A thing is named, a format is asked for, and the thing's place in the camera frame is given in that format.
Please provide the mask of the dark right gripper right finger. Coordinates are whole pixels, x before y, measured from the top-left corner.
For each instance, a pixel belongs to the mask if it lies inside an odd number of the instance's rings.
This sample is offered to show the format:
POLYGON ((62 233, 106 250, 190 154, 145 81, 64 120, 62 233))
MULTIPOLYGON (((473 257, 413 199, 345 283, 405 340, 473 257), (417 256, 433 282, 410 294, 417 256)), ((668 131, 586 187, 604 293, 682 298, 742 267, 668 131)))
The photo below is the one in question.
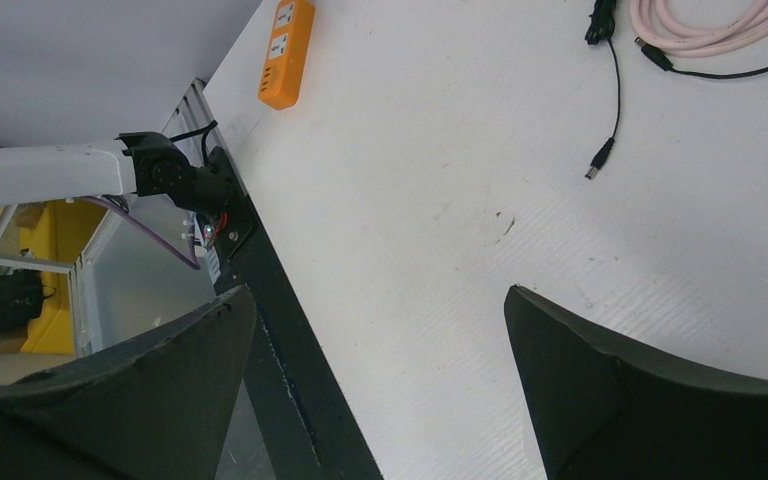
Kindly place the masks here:
POLYGON ((521 286, 508 336, 551 479, 768 479, 768 380, 659 350, 521 286))

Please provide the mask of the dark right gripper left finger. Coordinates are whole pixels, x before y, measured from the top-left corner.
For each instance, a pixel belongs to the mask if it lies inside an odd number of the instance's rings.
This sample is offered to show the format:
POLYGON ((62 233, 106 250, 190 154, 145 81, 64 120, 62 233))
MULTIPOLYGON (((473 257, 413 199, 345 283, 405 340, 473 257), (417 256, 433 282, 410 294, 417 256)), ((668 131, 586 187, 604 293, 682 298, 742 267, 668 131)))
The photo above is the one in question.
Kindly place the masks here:
POLYGON ((211 479, 256 323, 233 288, 176 320, 0 384, 0 479, 211 479))

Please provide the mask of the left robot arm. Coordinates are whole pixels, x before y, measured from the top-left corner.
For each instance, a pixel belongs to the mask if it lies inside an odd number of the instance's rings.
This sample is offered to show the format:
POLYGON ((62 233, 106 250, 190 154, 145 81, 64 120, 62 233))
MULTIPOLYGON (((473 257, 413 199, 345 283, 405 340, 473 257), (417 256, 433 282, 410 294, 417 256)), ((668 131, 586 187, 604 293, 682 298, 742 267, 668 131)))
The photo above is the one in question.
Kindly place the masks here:
POLYGON ((192 165, 173 138, 123 133, 110 141, 0 148, 0 206, 77 197, 166 195, 182 210, 220 213, 228 177, 192 165))

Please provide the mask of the orange power strip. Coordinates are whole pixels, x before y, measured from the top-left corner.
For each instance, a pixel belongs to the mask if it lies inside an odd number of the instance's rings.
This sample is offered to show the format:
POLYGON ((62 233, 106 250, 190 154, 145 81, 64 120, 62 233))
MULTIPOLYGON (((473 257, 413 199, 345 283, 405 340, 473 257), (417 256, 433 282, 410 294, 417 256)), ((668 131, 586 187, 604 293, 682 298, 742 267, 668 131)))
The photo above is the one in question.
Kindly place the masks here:
POLYGON ((308 0, 283 0, 276 7, 258 85, 259 100, 274 110, 298 101, 315 12, 308 0))

